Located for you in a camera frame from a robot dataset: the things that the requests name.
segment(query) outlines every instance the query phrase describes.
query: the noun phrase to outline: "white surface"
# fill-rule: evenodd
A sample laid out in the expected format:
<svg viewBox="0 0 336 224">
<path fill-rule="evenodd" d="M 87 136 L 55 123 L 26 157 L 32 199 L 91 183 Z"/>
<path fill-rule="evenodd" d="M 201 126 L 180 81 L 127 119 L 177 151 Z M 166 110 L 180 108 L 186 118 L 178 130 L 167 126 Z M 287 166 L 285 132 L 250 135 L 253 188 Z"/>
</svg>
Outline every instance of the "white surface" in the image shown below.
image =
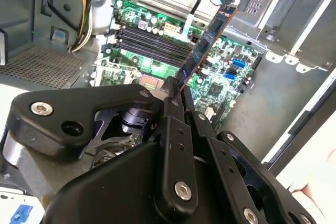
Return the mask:
<svg viewBox="0 0 336 224">
<path fill-rule="evenodd" d="M 4 131 L 9 108 L 11 107 L 12 100 L 19 94 L 26 92 L 26 90 L 14 88 L 11 86 L 0 84 L 0 134 Z"/>
<path fill-rule="evenodd" d="M 0 191 L 0 195 L 8 197 L 7 199 L 0 198 L 0 223 L 10 224 L 11 217 L 17 211 L 20 205 L 32 206 L 29 217 L 22 224 L 39 224 L 44 215 L 44 209 L 37 198 L 20 194 L 11 194 Z"/>
<path fill-rule="evenodd" d="M 326 162 L 326 158 L 336 149 L 336 112 L 315 133 L 292 161 L 277 176 L 280 183 L 288 188 L 301 188 L 307 184 L 310 174 Z"/>
</svg>

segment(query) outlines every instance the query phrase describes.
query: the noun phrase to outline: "blue sata port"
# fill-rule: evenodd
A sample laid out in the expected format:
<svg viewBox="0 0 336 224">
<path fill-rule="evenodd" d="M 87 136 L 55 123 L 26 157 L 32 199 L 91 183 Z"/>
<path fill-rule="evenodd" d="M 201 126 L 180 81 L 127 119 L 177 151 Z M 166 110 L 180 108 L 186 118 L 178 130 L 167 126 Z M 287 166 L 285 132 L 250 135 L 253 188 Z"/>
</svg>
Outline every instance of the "blue sata port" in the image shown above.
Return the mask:
<svg viewBox="0 0 336 224">
<path fill-rule="evenodd" d="M 32 206 L 20 205 L 14 215 L 11 217 L 10 224 L 26 223 L 32 208 Z"/>
<path fill-rule="evenodd" d="M 232 65 L 238 68 L 245 68 L 246 67 L 246 63 L 241 61 L 241 60 L 233 60 L 232 61 Z"/>
<path fill-rule="evenodd" d="M 230 73 L 225 73 L 224 77 L 233 81 L 236 79 L 236 76 Z"/>
</svg>

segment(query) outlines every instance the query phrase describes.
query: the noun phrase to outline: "white cable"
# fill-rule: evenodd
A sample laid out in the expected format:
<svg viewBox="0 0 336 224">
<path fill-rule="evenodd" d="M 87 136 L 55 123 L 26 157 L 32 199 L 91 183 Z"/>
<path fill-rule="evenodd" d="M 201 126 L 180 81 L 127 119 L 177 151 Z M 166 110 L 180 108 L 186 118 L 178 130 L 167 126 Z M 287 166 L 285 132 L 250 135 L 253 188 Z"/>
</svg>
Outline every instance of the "white cable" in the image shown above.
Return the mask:
<svg viewBox="0 0 336 224">
<path fill-rule="evenodd" d="M 74 50 L 72 50 L 71 52 L 77 52 L 79 49 L 81 49 L 82 47 L 85 46 L 85 44 L 89 41 L 91 34 L 93 31 L 93 16 L 92 16 L 92 8 L 90 8 L 90 13 L 89 13 L 89 29 L 88 32 L 86 34 L 86 37 L 84 38 L 83 42 Z"/>
</svg>

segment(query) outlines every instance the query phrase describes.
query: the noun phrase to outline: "yellow wire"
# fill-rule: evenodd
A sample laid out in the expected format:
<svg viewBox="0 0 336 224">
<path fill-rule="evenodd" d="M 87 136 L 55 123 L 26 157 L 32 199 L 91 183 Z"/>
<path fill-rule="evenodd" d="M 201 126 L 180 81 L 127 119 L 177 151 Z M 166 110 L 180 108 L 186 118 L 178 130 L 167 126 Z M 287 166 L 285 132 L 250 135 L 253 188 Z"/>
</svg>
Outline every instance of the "yellow wire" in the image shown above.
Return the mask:
<svg viewBox="0 0 336 224">
<path fill-rule="evenodd" d="M 82 15 L 82 22 L 80 24 L 80 29 L 79 29 L 79 34 L 78 37 L 82 34 L 83 29 L 84 29 L 84 22 L 85 22 L 85 10 L 86 10 L 86 0 L 82 0 L 83 2 L 83 15 Z"/>
</svg>

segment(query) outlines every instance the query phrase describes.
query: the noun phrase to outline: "black metal bracket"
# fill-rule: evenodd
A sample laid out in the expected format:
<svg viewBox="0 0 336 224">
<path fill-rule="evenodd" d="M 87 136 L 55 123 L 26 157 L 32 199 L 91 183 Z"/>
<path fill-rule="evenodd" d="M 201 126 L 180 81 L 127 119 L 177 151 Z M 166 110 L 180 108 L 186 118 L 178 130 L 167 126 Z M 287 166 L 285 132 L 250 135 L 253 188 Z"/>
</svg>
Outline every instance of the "black metal bracket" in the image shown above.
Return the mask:
<svg viewBox="0 0 336 224">
<path fill-rule="evenodd" d="M 184 123 L 184 107 L 178 81 L 168 78 L 163 86 L 163 119 L 156 131 L 159 142 L 155 206 L 168 221 L 190 217 L 198 206 L 194 152 L 190 127 Z"/>
<path fill-rule="evenodd" d="M 315 223 L 312 216 L 233 133 L 223 131 L 217 138 L 229 147 L 229 156 L 235 158 L 255 206 L 262 210 L 268 223 L 305 224 L 303 216 Z"/>
<path fill-rule="evenodd" d="M 112 109 L 113 118 L 124 109 L 148 108 L 153 101 L 152 94 L 137 84 L 29 92 L 13 100 L 7 128 L 18 143 L 43 154 L 78 158 L 94 137 L 98 111 Z M 50 105 L 52 113 L 33 113 L 36 102 Z M 41 113 L 46 110 L 43 104 L 37 108 Z"/>
<path fill-rule="evenodd" d="M 0 151 L 11 143 L 23 155 L 8 158 L 7 149 L 0 171 L 22 174 L 24 187 L 43 179 L 43 196 L 59 179 L 45 224 L 104 222 L 106 212 L 116 223 L 304 224 L 303 216 L 315 223 L 234 134 L 216 138 L 188 87 L 180 92 L 178 80 L 168 78 L 159 93 L 130 84 L 20 95 Z M 115 141 L 116 131 L 141 133 L 143 142 L 83 169 L 90 151 Z M 38 180 L 25 179 L 23 158 L 36 165 Z"/>
</svg>

